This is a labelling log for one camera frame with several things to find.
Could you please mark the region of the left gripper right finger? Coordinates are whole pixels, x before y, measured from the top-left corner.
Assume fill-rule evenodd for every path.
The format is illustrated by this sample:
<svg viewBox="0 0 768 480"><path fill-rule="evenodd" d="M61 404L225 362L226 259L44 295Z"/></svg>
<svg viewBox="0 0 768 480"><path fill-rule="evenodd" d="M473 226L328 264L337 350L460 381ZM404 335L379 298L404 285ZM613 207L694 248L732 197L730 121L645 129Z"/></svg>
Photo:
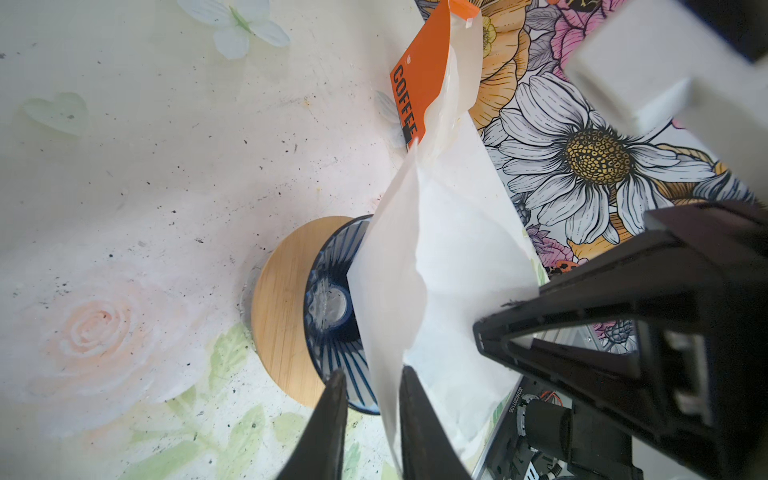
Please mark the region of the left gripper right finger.
<svg viewBox="0 0 768 480"><path fill-rule="evenodd" d="M403 479L470 479L410 366L401 374L399 415Z"/></svg>

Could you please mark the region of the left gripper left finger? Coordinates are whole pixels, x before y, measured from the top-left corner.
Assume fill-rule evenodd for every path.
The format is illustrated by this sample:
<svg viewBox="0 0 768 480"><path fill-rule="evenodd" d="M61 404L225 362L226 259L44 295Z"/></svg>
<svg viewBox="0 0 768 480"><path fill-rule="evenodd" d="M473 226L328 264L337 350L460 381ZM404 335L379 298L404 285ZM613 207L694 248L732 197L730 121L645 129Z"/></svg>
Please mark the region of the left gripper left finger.
<svg viewBox="0 0 768 480"><path fill-rule="evenodd" d="M346 376L337 369L277 479L341 479L347 414Z"/></svg>

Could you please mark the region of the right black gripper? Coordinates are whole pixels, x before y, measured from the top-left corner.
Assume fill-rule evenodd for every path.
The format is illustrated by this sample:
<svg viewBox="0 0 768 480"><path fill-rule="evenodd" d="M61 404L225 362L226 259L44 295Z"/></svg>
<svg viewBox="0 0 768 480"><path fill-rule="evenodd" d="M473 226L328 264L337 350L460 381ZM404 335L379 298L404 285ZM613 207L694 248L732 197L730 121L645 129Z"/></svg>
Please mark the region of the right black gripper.
<svg viewBox="0 0 768 480"><path fill-rule="evenodd" d="M709 479L766 455L767 215L740 202L654 210L643 233L476 322L481 355L558 390ZM635 305L640 355L512 338Z"/></svg>

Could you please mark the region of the blue glass dripper cone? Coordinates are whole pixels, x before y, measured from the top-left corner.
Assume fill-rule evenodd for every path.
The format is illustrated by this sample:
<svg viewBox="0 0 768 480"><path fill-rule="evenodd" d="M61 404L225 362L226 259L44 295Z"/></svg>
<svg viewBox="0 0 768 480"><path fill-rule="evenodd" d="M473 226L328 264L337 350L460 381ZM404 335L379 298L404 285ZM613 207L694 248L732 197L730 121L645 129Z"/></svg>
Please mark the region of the blue glass dripper cone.
<svg viewBox="0 0 768 480"><path fill-rule="evenodd" d="M341 370L348 405L367 415L380 413L355 316L347 273L372 217L352 219L323 244L309 271L303 325L311 362L322 381Z"/></svg>

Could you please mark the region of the coffee filter pack orange top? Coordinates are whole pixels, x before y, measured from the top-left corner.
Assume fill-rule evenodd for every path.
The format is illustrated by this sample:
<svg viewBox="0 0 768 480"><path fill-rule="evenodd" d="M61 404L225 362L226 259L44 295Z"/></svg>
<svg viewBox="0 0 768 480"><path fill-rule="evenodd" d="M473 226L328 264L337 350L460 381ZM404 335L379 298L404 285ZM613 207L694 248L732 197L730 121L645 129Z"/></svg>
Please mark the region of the coffee filter pack orange top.
<svg viewBox="0 0 768 480"><path fill-rule="evenodd" d="M405 145L411 149L431 130L427 112L438 99L449 61L456 61L458 113L477 98L482 69L482 16L469 1L440 1L390 72Z"/></svg>

